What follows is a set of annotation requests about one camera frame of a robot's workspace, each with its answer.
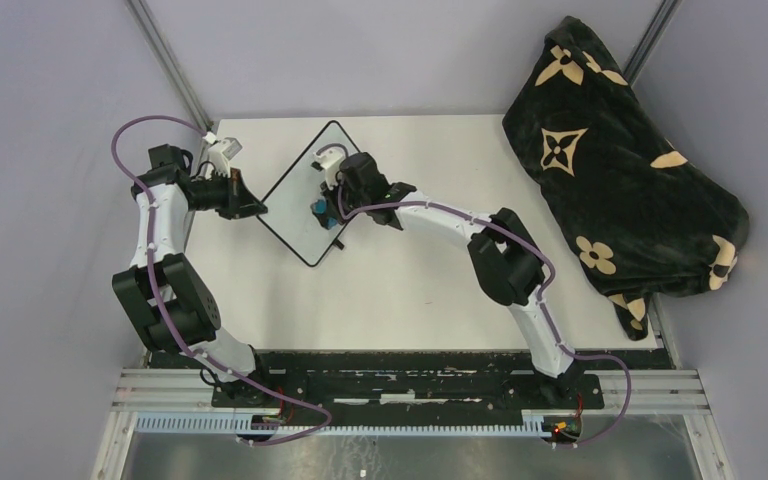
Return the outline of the blue whiteboard eraser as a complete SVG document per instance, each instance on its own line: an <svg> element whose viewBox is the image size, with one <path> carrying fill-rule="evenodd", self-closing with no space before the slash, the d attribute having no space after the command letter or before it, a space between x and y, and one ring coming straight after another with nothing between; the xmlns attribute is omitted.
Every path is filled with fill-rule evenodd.
<svg viewBox="0 0 768 480"><path fill-rule="evenodd" d="M319 198L311 204L311 213L325 230L342 224L337 207L327 198Z"/></svg>

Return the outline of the small black-framed whiteboard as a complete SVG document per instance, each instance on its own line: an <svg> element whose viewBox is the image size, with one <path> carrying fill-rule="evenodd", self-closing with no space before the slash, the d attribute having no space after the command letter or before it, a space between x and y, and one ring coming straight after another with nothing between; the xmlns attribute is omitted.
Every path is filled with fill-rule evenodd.
<svg viewBox="0 0 768 480"><path fill-rule="evenodd" d="M312 166L314 152L330 145L344 146L348 155L359 151L343 126L330 120L319 130L294 162L266 193L262 202L268 212L258 220L308 267L315 267L339 244L345 225L323 229L311 204L320 198L324 175Z"/></svg>

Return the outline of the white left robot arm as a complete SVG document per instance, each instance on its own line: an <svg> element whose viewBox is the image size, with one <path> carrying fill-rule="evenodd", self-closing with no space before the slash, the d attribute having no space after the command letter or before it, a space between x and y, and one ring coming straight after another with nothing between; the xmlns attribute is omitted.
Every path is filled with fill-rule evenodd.
<svg viewBox="0 0 768 480"><path fill-rule="evenodd" d="M217 301L185 255L188 218L213 211L227 220L267 213L236 168L195 176L193 155L169 144L148 151L151 168L132 195L140 209L129 267L112 278L114 294L148 351L196 361L203 382L244 406L267 404L275 390L256 350L221 324Z"/></svg>

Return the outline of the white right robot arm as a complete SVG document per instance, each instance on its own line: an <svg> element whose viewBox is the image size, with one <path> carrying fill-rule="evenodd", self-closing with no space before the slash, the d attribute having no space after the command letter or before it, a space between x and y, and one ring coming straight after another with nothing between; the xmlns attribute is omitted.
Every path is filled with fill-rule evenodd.
<svg viewBox="0 0 768 480"><path fill-rule="evenodd" d="M523 335L541 400L559 408L577 396L583 369L545 298L555 269L514 211L473 213L436 202L413 185L389 182L366 152L326 148L312 166L322 178L311 211L322 227L366 214L378 225L428 232L464 249L482 292L510 312Z"/></svg>

